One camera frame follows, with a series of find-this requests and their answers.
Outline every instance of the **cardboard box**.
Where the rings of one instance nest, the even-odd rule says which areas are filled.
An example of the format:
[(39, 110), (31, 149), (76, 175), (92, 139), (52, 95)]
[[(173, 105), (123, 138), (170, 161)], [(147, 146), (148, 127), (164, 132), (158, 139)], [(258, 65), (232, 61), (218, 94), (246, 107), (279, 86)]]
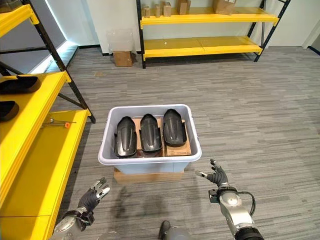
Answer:
[(168, 1), (163, 5), (163, 16), (171, 17), (171, 4)]
[(150, 7), (149, 6), (145, 6), (143, 8), (143, 13), (144, 13), (144, 17), (145, 18), (150, 18)]
[(159, 4), (154, 5), (154, 15), (156, 18), (161, 16), (161, 7)]
[(215, 14), (231, 15), (235, 11), (236, 0), (213, 0)]
[(158, 172), (145, 174), (124, 174), (114, 168), (113, 177), (118, 184), (140, 184), (153, 182), (180, 181), (184, 175), (182, 172)]
[(188, 10), (188, 1), (187, 0), (179, 0), (178, 1), (178, 13), (180, 15), (185, 15), (187, 14), (187, 10)]
[(117, 67), (131, 67), (132, 66), (132, 54), (131, 51), (114, 51), (113, 52), (114, 63)]

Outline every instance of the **storage bin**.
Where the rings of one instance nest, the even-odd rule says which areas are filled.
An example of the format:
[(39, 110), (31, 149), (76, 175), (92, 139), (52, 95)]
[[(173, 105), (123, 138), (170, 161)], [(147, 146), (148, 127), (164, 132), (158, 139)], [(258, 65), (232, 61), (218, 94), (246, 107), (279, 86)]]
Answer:
[[(189, 137), (190, 156), (163, 156), (146, 158), (117, 158), (115, 156), (115, 132), (118, 122), (125, 116), (142, 118), (145, 114), (163, 117), (168, 109), (175, 109), (185, 120)], [(118, 106), (110, 110), (104, 129), (102, 144), (98, 154), (101, 164), (114, 166), (124, 174), (177, 173), (182, 172), (190, 162), (202, 155), (198, 135), (190, 108), (185, 104)]]

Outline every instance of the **shelving unit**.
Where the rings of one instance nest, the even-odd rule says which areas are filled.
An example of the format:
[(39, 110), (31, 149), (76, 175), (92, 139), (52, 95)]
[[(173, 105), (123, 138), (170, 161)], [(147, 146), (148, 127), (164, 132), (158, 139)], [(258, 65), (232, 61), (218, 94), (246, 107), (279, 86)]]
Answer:
[[(212, 54), (255, 53), (257, 62), (274, 33), (280, 19), (291, 0), (278, 0), (283, 7), (278, 16), (267, 13), (264, 8), (266, 0), (262, 0), (259, 7), (236, 7), (234, 14), (214, 14), (212, 7), (191, 7), (188, 14), (179, 15), (176, 8), (171, 9), (171, 16), (155, 17), (155, 10), (151, 9), (151, 16), (142, 16), (141, 0), (136, 0), (139, 36), (141, 45), (142, 67), (146, 68), (148, 58), (180, 57)], [(144, 40), (144, 26), (195, 23), (252, 23), (247, 36), (219, 36), (219, 37), (191, 37)], [(264, 41), (262, 35), (261, 46), (250, 40), (250, 36), (257, 22), (262, 22), (264, 32), (265, 22), (273, 23)]]
[[(41, 81), (38, 91), (30, 94), (0, 95), (0, 101), (15, 101), (19, 105), (19, 113), (14, 119), (0, 123), (0, 203), (4, 202), (28, 149), (60, 89), (64, 83), (70, 82), (65, 71), (34, 76)], [(14, 78), (14, 76), (2, 77), (0, 82)]]
[(155, 10), (151, 9), (151, 16), (141, 19), (141, 29), (145, 25), (159, 24), (203, 24), (203, 23), (243, 23), (243, 22), (271, 22), (277, 24), (278, 18), (268, 14), (259, 7), (236, 7), (232, 15), (214, 14), (212, 7), (191, 7), (188, 14), (179, 15), (176, 8), (171, 9), (171, 16), (155, 17)]
[(39, 239), (49, 237), (89, 114), (88, 110), (77, 110), (47, 116), (76, 123), (70, 128), (52, 125), (39, 130), (0, 209), (1, 218), (49, 216), (48, 229)]
[(247, 36), (216, 36), (153, 39), (144, 41), (146, 58), (209, 54), (261, 53), (262, 48)]
[[(0, 14), (0, 36), (30, 19), (45, 47), (13, 49), (9, 52), (48, 50), (61, 72), (26, 74), (37, 76), (41, 87), (33, 93), (0, 95), (0, 101), (15, 101), (19, 112), (0, 122), (0, 225), (3, 239), (48, 239), (54, 229), (69, 173), (88, 117), (88, 108), (66, 66), (54, 48), (29, 0), (23, 6)], [(9, 71), (22, 72), (0, 62), (0, 82), (14, 80)], [(68, 83), (79, 102), (59, 93)], [(82, 110), (49, 113), (57, 96)], [(73, 122), (44, 125), (49, 119)]]
[(27, 19), (30, 19), (33, 25), (39, 24), (39, 20), (30, 5), (23, 5), (14, 11), (0, 13), (0, 38)]

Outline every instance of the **yellow shelf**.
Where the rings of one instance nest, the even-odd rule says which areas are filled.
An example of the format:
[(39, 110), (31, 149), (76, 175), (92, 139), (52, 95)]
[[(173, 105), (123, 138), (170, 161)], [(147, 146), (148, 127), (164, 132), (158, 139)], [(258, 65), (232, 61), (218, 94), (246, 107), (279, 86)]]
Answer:
[(144, 59), (210, 54), (258, 53), (262, 48), (247, 36), (168, 38), (144, 41)]
[[(65, 71), (28, 76), (37, 76), (41, 81), (41, 87), (37, 91), (0, 95), (0, 101), (15, 101), (19, 105), (17, 116), (0, 123), (0, 208), (60, 89), (65, 82), (70, 82)], [(15, 77), (2, 77), (0, 82), (9, 79)]]
[(278, 17), (258, 7), (236, 7), (234, 14), (223, 15), (213, 13), (212, 7), (191, 7), (188, 14), (179, 15), (176, 8), (171, 9), (171, 16), (155, 17), (151, 9), (150, 17), (142, 17), (141, 29), (145, 25), (159, 24), (195, 24), (195, 23), (243, 23), (271, 22), (276, 25)]
[(33, 25), (39, 23), (29, 4), (22, 5), (10, 12), (0, 13), (0, 38), (28, 18)]
[(70, 128), (49, 125), (39, 130), (0, 209), (0, 217), (50, 216), (46, 234), (52, 233), (89, 115), (87, 109), (48, 114), (47, 119), (76, 123)]
[(0, 217), (2, 239), (46, 240), (50, 216)]

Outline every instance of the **robotic arm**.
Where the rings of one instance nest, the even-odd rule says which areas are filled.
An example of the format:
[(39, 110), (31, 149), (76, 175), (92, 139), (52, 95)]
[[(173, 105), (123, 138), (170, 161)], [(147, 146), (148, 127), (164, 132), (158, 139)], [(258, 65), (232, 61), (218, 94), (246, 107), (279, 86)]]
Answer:
[(75, 240), (76, 237), (95, 221), (93, 210), (100, 200), (109, 193), (107, 180), (100, 178), (81, 197), (78, 207), (68, 211), (59, 222), (49, 240)]
[[(224, 215), (234, 239), (264, 240), (252, 219), (256, 208), (254, 196), (250, 192), (239, 192), (236, 188), (230, 186), (228, 177), (222, 167), (213, 159), (210, 159), (210, 163), (214, 173), (196, 171), (195, 174), (217, 184), (218, 190), (209, 190), (209, 199), (211, 203), (220, 204), (221, 213)], [(252, 197), (250, 213), (242, 206), (239, 194), (249, 194)]]

